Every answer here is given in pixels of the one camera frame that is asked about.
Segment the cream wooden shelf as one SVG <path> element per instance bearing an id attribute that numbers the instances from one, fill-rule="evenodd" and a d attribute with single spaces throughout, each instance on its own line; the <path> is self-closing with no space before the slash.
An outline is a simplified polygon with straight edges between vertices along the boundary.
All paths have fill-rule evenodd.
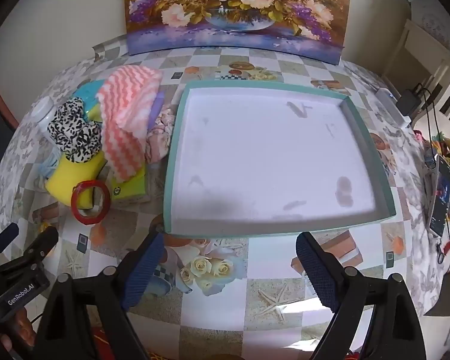
<path id="1" fill-rule="evenodd" d="M 416 83 L 433 90 L 450 68 L 450 51 L 407 19 L 398 43 L 385 63 L 383 82 L 396 98 Z"/>

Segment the floral still life painting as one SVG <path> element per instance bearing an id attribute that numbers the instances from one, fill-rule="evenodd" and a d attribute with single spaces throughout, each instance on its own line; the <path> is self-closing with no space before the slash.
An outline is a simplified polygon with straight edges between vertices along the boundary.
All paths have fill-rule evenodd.
<path id="1" fill-rule="evenodd" d="M 337 64 L 350 0 L 124 0 L 124 8 L 132 55 L 245 47 Z"/>

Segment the blue face mask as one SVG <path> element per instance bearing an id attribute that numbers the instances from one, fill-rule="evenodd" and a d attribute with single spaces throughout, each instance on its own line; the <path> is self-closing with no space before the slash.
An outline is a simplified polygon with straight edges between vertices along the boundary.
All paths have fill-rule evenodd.
<path id="1" fill-rule="evenodd" d="M 38 166 L 39 175 L 45 179 L 49 179 L 56 171 L 61 156 L 62 153 L 60 152 L 60 150 L 58 150 L 55 146 L 52 147 L 49 156 Z"/>

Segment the pink white zigzag cloth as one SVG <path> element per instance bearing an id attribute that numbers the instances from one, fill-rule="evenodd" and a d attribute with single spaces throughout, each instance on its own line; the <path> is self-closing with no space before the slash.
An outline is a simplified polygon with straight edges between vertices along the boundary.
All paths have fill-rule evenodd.
<path id="1" fill-rule="evenodd" d="M 102 151 L 119 182 L 132 178 L 145 164 L 149 116 L 161 78 L 158 70 L 124 65 L 97 92 Z"/>

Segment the black white leopard scrunchie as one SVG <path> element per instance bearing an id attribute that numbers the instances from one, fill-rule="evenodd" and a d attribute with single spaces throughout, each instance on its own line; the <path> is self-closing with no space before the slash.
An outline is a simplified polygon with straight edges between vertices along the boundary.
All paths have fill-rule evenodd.
<path id="1" fill-rule="evenodd" d="M 47 131 L 58 150 L 72 163 L 86 163 L 101 150 L 101 125 L 84 119 L 80 97 L 69 98 L 57 108 Z"/>

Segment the smartphone on side table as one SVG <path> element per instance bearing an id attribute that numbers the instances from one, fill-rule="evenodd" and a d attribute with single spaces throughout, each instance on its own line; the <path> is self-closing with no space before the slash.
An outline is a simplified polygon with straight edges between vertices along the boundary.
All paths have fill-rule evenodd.
<path id="1" fill-rule="evenodd" d="M 441 155 L 436 156 L 431 193 L 428 228 L 435 236 L 442 237 L 450 205 L 450 165 Z"/>

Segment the teal plastic toy case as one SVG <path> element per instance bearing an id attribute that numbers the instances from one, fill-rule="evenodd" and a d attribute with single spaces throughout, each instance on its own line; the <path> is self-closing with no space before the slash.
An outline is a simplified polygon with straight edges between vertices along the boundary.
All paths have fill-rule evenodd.
<path id="1" fill-rule="evenodd" d="M 81 85 L 74 91 L 72 97 L 79 98 L 82 101 L 83 111 L 87 114 L 98 103 L 97 93 L 101 86 L 105 83 L 104 80 L 94 80 Z"/>

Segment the red tape roll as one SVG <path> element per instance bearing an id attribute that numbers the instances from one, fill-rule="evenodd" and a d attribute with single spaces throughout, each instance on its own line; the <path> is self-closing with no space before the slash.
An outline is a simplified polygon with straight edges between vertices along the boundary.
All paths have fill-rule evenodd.
<path id="1" fill-rule="evenodd" d="M 81 224 L 99 224 L 109 213 L 110 206 L 110 192 L 103 181 L 86 180 L 74 186 L 70 208 Z"/>

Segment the black power adapter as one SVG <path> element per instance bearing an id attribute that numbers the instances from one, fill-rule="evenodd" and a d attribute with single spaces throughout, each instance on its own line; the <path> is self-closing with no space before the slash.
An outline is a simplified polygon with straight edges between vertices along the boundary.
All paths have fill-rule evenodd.
<path id="1" fill-rule="evenodd" d="M 421 104 L 419 96 L 413 90 L 406 89 L 396 101 L 396 107 L 403 116 L 411 116 Z"/>

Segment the white power strip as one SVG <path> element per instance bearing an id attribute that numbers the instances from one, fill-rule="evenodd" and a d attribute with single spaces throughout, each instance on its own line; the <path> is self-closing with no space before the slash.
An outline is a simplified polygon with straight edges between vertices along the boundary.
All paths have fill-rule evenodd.
<path id="1" fill-rule="evenodd" d="M 404 129 L 410 126 L 410 117 L 403 115 L 401 111 L 399 111 L 395 96 L 393 96 L 387 88 L 379 88 L 376 91 L 376 97 L 399 128 Z"/>

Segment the yellow sponge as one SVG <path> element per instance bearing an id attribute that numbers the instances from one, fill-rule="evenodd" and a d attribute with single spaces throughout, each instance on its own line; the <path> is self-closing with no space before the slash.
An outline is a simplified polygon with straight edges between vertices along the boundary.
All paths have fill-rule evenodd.
<path id="1" fill-rule="evenodd" d="M 105 155 L 99 151 L 85 163 L 73 163 L 63 154 L 57 168 L 45 183 L 49 194 L 65 206 L 71 206 L 73 190 L 79 183 L 95 180 L 106 164 Z"/>

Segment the white pill bottle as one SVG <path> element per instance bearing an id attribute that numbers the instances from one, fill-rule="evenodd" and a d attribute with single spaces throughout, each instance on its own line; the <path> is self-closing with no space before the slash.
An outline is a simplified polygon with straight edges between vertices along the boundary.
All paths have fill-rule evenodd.
<path id="1" fill-rule="evenodd" d="M 31 117 L 39 130 L 46 137 L 50 137 L 48 127 L 57 111 L 57 106 L 50 96 L 42 97 L 33 107 Z"/>

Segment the green tissue pack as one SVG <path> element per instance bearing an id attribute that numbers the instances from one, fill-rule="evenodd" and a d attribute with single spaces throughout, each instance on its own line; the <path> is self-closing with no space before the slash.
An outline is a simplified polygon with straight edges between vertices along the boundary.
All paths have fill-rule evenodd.
<path id="1" fill-rule="evenodd" d="M 149 188 L 146 166 L 129 180 L 118 182 L 114 175 L 109 179 L 109 191 L 113 206 L 127 206 L 146 203 L 149 200 Z"/>

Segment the purple tissue pack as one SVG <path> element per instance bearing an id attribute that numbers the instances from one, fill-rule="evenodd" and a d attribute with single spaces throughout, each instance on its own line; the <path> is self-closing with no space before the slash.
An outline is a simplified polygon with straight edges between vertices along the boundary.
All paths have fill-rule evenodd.
<path id="1" fill-rule="evenodd" d="M 150 109 L 150 113 L 148 116 L 148 124 L 147 124 L 148 131 L 150 131 L 156 124 L 156 120 L 161 112 L 161 108 L 163 107 L 164 102 L 165 102 L 165 93 L 158 92 L 156 98 L 153 101 L 153 105 Z"/>

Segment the pink floral scrunchie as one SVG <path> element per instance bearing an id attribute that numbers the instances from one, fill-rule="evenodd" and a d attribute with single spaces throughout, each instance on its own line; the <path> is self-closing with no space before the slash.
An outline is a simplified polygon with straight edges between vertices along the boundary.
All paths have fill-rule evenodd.
<path id="1" fill-rule="evenodd" d="M 173 108 L 166 108 L 158 115 L 147 134 L 145 159 L 148 164 L 158 163 L 168 155 L 175 121 L 176 111 Z"/>

